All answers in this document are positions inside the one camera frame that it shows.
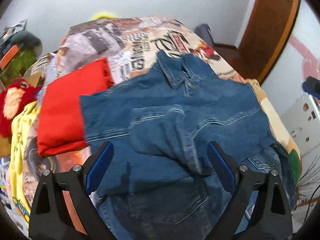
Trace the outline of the blue denim jacket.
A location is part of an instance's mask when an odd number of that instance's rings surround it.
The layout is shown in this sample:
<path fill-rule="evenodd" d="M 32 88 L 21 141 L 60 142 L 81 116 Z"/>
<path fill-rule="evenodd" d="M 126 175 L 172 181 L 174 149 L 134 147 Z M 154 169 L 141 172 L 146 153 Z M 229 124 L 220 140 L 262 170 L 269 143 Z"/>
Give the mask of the blue denim jacket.
<path fill-rule="evenodd" d="M 193 54 L 164 51 L 144 75 L 80 105 L 85 141 L 114 156 L 96 208 L 117 239 L 204 239 L 231 199 L 213 169 L 211 141 L 254 172 L 278 171 L 296 204 L 289 155 L 249 83 L 219 78 Z"/>

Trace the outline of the yellow garment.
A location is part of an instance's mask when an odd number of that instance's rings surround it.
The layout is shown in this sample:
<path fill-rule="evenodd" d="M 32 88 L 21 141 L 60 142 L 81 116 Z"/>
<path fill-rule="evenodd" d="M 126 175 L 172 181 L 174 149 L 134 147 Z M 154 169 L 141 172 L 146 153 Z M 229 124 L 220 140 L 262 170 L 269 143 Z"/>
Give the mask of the yellow garment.
<path fill-rule="evenodd" d="M 31 207 L 23 192 L 23 157 L 31 125 L 39 114 L 37 102 L 27 104 L 22 112 L 14 117 L 11 123 L 11 154 L 10 154 L 10 187 L 12 200 L 18 213 L 28 224 Z"/>

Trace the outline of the folded red garment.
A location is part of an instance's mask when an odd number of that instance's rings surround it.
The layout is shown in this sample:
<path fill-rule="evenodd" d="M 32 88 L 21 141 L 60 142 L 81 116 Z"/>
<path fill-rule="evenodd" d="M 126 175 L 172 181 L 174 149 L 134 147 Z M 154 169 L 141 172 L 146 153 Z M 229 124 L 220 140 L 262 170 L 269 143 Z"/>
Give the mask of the folded red garment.
<path fill-rule="evenodd" d="M 39 113 L 37 149 L 41 157 L 77 151 L 87 146 L 80 96 L 114 84 L 105 57 L 53 81 L 46 89 Z"/>

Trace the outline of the purple grey backpack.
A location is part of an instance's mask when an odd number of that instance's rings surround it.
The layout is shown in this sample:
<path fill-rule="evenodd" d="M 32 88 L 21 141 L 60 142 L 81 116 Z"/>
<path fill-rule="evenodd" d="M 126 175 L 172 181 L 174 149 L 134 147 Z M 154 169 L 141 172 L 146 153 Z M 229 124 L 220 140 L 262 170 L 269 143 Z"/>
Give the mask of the purple grey backpack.
<path fill-rule="evenodd" d="M 212 32 L 208 24 L 203 23 L 194 29 L 194 33 L 204 40 L 209 46 L 214 47 Z"/>

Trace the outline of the red plush toy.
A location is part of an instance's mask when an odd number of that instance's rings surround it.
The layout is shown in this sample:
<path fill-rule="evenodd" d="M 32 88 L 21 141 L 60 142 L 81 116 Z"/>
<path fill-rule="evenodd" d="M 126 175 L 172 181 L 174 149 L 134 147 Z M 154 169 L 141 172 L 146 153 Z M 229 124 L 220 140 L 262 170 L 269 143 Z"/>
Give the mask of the red plush toy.
<path fill-rule="evenodd" d="M 41 86 L 34 87 L 23 78 L 16 78 L 1 92 L 1 137 L 12 136 L 11 124 L 24 107 L 36 101 Z"/>

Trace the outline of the green orange box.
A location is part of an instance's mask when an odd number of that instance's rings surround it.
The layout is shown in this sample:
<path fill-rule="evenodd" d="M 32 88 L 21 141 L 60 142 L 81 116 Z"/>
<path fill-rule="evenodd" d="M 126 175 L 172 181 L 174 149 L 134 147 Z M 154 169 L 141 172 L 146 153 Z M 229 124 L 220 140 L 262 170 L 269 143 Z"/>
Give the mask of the green orange box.
<path fill-rule="evenodd" d="M 1 83 L 7 87 L 15 78 L 23 77 L 36 61 L 41 40 L 27 31 L 28 20 L 22 20 L 1 32 Z"/>

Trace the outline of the printed colourful bed cover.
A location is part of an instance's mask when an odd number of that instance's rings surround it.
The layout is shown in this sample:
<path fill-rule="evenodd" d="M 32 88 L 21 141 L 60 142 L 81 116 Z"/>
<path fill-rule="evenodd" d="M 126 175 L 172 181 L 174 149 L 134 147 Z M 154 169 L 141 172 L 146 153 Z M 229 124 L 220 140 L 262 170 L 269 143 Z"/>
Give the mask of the printed colourful bed cover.
<path fill-rule="evenodd" d="M 107 59 L 114 85 L 145 74 L 164 50 L 172 56 L 194 53 L 208 63 L 221 79 L 242 83 L 243 77 L 194 31 L 166 17 L 98 18 L 73 26 L 58 51 L 44 55 L 25 72 L 24 79 L 37 93 L 41 108 L 46 89 L 53 81 L 97 61 Z M 31 207 L 39 177 L 44 168 L 53 171 L 69 168 L 77 160 L 89 156 L 87 147 L 57 155 L 41 157 L 37 149 L 39 114 L 31 125 L 23 157 L 23 192 Z M 10 175 L 7 173 L 8 195 L 13 208 Z"/>

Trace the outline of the wooden door frame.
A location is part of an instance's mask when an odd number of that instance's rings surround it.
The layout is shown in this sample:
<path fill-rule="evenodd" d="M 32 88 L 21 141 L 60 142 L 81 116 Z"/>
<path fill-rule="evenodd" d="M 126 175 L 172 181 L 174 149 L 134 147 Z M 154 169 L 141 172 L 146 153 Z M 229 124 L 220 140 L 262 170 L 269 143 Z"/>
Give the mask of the wooden door frame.
<path fill-rule="evenodd" d="M 276 64 L 293 29 L 300 0 L 255 0 L 238 46 L 215 44 L 243 77 L 262 83 Z"/>

